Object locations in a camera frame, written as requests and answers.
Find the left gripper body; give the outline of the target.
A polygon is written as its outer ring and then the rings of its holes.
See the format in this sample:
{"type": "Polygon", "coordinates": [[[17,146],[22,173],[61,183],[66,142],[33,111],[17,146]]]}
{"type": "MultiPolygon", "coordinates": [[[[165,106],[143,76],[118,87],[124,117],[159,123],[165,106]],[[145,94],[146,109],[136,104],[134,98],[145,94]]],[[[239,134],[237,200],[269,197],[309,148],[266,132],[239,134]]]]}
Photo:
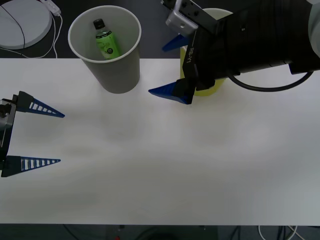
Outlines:
{"type": "Polygon", "coordinates": [[[9,151],[14,120],[17,111],[18,96],[0,100],[0,162],[4,163],[9,151]]]}

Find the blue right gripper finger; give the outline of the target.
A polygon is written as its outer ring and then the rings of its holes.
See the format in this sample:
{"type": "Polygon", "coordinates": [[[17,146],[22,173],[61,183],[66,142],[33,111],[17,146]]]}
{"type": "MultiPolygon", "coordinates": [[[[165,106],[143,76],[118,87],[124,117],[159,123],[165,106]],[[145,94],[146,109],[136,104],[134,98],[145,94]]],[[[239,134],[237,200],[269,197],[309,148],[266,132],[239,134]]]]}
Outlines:
{"type": "Polygon", "coordinates": [[[191,38],[190,36],[183,36],[179,34],[175,38],[173,38],[171,41],[169,41],[167,44],[165,44],[162,47],[162,51],[169,52],[175,49],[185,47],[189,44],[190,38],[191,38]]]}
{"type": "Polygon", "coordinates": [[[194,97],[194,81],[190,79],[178,79],[160,87],[149,89],[154,96],[190,105],[194,97]]]}

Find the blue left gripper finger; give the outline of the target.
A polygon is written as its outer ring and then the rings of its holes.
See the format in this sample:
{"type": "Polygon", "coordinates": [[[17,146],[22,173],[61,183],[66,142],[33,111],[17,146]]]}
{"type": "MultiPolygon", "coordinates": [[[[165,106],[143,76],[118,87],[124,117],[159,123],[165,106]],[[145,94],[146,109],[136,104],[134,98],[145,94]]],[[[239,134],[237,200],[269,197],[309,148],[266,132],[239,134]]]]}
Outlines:
{"type": "Polygon", "coordinates": [[[1,170],[1,177],[6,178],[36,170],[49,165],[57,164],[61,162],[60,159],[54,158],[37,158],[26,156],[7,156],[3,169],[1,170]]]}
{"type": "Polygon", "coordinates": [[[16,110],[23,113],[46,115],[57,118],[64,118],[65,115],[49,105],[39,101],[30,94],[20,91],[18,93],[16,110]]]}

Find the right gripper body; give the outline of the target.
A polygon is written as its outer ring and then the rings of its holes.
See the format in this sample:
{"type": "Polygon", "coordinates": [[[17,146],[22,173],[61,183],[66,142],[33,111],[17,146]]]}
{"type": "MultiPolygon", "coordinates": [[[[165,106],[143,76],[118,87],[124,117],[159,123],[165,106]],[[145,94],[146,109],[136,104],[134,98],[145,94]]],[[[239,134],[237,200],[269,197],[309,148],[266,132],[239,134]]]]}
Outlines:
{"type": "Polygon", "coordinates": [[[194,95],[210,96],[226,79],[225,25],[227,17],[188,16],[197,25],[183,60],[184,77],[194,81],[194,95]]]}

